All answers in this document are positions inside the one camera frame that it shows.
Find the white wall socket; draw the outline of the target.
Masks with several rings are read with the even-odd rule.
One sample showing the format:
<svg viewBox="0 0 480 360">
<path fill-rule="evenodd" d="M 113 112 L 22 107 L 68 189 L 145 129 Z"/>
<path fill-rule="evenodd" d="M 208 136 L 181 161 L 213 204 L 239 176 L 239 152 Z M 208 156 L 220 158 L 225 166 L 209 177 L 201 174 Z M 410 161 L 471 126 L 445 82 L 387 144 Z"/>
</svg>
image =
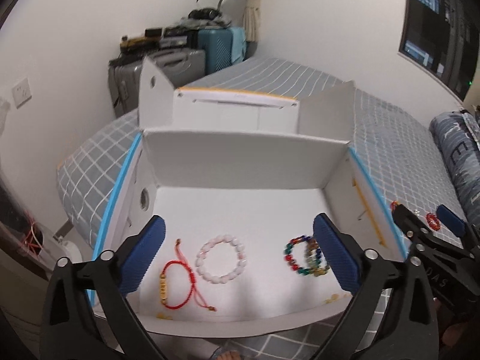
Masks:
<svg viewBox="0 0 480 360">
<path fill-rule="evenodd" d="M 29 79 L 25 77 L 19 81 L 12 87 L 11 92 L 16 108 L 20 108 L 25 102 L 32 98 Z"/>
</svg>

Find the white cardboard box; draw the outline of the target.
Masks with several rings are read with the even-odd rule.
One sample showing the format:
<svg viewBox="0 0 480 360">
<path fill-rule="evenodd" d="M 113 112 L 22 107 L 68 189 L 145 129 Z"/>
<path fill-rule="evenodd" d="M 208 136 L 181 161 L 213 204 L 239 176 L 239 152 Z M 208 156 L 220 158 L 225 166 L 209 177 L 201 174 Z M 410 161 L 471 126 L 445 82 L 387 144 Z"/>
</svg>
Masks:
<svg viewBox="0 0 480 360">
<path fill-rule="evenodd" d="M 95 254 L 153 215 L 166 236 L 128 300 L 151 333 L 261 336 L 343 311 L 333 273 L 300 275 L 284 248 L 327 214 L 364 249 L 406 255 L 353 150 L 359 94 L 346 82 L 301 100 L 174 89 L 150 59 L 140 75 L 140 133 L 122 166 Z"/>
</svg>

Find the teal cloth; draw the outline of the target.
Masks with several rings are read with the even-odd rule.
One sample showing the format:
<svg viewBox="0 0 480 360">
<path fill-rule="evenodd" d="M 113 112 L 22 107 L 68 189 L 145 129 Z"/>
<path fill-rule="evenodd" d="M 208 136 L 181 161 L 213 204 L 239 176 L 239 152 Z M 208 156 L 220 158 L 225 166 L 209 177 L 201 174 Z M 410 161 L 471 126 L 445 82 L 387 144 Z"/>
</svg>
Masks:
<svg viewBox="0 0 480 360">
<path fill-rule="evenodd" d="M 231 63 L 241 63 L 245 59 L 247 52 L 247 39 L 245 30 L 242 27 L 230 27 L 229 31 L 232 35 L 231 46 Z"/>
</svg>

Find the dark window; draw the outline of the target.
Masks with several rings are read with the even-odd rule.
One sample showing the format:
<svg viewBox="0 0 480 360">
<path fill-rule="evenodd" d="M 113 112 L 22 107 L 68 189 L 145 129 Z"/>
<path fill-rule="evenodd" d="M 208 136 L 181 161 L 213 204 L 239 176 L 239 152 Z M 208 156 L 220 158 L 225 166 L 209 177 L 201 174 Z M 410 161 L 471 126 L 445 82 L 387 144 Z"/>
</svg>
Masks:
<svg viewBox="0 0 480 360">
<path fill-rule="evenodd" d="M 400 53 L 464 100 L 479 61 L 479 29 L 461 0 L 406 0 Z"/>
</svg>

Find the black items on suitcase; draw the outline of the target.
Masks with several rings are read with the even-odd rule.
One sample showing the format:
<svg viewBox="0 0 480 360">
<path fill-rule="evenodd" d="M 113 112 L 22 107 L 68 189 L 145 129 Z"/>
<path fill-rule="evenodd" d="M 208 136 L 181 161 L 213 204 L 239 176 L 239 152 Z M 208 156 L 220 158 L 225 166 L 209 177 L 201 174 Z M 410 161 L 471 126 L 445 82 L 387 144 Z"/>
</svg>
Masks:
<svg viewBox="0 0 480 360">
<path fill-rule="evenodd" d="M 199 30 L 227 29 L 231 24 L 232 19 L 216 8 L 194 9 L 174 25 L 147 28 L 139 37 L 123 36 L 120 52 L 123 55 L 137 55 L 166 48 L 191 46 Z"/>
</svg>

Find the blue striped rolled duvet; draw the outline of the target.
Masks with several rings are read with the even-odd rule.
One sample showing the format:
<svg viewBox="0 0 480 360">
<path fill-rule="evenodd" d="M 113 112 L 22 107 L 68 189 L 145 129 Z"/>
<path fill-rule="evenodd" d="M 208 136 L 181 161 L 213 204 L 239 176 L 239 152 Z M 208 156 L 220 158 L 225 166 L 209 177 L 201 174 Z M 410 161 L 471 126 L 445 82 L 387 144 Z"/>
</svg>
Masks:
<svg viewBox="0 0 480 360">
<path fill-rule="evenodd" d="M 466 219 L 479 228 L 479 121 L 467 111 L 445 112 L 431 120 L 430 132 Z"/>
</svg>

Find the teal suitcase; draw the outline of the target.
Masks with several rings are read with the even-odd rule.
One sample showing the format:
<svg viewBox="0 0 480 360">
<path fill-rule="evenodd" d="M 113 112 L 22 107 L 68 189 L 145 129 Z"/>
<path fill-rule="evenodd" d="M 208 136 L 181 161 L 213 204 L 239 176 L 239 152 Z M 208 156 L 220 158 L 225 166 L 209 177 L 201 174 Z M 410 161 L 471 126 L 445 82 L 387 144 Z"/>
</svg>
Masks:
<svg viewBox="0 0 480 360">
<path fill-rule="evenodd" d="M 204 28 L 198 32 L 198 48 L 205 52 L 207 75 L 233 66 L 231 63 L 232 35 L 229 28 Z"/>
</svg>

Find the grey suitcase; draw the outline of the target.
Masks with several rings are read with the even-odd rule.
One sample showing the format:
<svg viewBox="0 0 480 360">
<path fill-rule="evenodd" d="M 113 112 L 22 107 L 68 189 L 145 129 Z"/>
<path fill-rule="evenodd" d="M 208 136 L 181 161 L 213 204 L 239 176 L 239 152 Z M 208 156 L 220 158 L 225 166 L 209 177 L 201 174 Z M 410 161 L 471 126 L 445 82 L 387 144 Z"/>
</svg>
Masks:
<svg viewBox="0 0 480 360">
<path fill-rule="evenodd" d="M 121 55 L 110 60 L 107 82 L 117 118 L 138 107 L 140 74 L 145 56 L 156 63 L 174 88 L 205 76 L 206 57 L 201 49 L 163 49 L 145 55 Z"/>
</svg>

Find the beige curtain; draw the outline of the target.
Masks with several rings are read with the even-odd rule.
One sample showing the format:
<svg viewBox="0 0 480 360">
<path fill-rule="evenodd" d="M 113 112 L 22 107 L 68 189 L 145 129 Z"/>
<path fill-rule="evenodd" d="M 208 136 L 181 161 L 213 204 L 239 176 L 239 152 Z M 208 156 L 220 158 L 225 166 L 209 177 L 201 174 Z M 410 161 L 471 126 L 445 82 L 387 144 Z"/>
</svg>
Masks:
<svg viewBox="0 0 480 360">
<path fill-rule="evenodd" d="M 247 0 L 242 16 L 246 39 L 249 42 L 258 42 L 261 25 L 261 0 Z"/>
</svg>

